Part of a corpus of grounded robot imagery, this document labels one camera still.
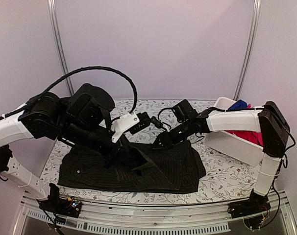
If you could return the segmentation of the black striped garment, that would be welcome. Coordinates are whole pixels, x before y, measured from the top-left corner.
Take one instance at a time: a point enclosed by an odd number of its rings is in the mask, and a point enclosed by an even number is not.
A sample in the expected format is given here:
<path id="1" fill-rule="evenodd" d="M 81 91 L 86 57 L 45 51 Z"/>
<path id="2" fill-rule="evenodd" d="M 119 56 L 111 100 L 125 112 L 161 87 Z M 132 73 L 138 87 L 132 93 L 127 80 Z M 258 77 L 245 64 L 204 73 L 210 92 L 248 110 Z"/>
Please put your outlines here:
<path id="1" fill-rule="evenodd" d="M 62 160 L 58 184 L 68 188 L 113 192 L 185 194 L 198 190 L 206 175 L 199 153 L 190 141 L 171 149 L 132 143 L 130 152 L 105 165 L 99 152 L 74 147 Z"/>

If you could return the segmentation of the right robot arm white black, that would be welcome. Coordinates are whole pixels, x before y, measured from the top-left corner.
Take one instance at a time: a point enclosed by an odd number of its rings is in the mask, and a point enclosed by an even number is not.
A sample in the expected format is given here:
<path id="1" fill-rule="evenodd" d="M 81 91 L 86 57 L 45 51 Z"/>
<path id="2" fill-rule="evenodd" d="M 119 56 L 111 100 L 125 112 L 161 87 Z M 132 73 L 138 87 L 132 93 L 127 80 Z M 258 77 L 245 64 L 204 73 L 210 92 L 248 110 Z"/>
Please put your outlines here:
<path id="1" fill-rule="evenodd" d="M 222 131 L 244 131 L 260 133 L 263 144 L 263 158 L 253 193 L 245 203 L 248 213 L 256 213 L 264 205 L 274 179 L 278 176 L 281 160 L 285 156 L 290 137 L 290 128 L 276 104 L 268 101 L 265 105 L 245 109 L 219 109 L 210 107 L 201 113 L 192 109 L 184 100 L 172 108 L 179 126 L 157 136 L 155 147 L 172 148 L 189 136 L 200 133 L 212 135 Z"/>

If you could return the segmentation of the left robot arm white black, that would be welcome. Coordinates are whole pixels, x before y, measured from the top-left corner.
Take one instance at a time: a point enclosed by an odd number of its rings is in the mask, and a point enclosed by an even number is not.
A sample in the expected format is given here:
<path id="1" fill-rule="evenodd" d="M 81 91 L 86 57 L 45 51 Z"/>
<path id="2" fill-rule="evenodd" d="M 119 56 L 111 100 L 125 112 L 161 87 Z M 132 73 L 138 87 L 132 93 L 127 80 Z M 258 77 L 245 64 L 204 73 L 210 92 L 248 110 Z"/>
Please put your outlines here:
<path id="1" fill-rule="evenodd" d="M 0 118 L 0 176 L 45 201 L 53 212 L 61 212 L 65 205 L 56 195 L 57 187 L 22 166 L 10 144 L 26 139 L 59 140 L 101 153 L 111 164 L 128 152 L 126 138 L 112 129 L 110 113 L 114 107 L 108 92 L 88 83 L 70 97 L 48 92 L 31 98 L 11 115 Z"/>

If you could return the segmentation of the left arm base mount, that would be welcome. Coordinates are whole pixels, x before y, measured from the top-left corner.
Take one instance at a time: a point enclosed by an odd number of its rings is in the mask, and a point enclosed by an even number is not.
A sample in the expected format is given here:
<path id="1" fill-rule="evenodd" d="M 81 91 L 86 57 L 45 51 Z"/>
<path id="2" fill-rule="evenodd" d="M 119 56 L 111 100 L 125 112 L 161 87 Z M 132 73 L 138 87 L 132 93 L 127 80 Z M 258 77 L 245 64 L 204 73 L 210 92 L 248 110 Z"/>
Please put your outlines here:
<path id="1" fill-rule="evenodd" d="M 39 207 L 55 215 L 64 215 L 79 218 L 82 201 L 79 198 L 70 196 L 67 199 L 60 197 L 59 187 L 49 183 L 49 194 L 46 200 L 38 201 Z"/>

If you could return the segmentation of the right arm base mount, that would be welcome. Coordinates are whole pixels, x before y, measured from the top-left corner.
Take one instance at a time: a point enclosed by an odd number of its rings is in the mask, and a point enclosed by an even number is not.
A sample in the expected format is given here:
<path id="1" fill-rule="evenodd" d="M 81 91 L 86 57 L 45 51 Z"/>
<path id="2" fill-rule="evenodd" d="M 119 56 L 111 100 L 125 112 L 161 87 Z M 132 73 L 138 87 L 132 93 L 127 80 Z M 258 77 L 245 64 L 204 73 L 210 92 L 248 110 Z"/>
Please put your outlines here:
<path id="1" fill-rule="evenodd" d="M 246 217 L 243 222 L 250 230 L 259 230 L 270 215 L 271 205 L 268 196 L 251 192 L 248 199 L 228 204 L 231 218 Z"/>

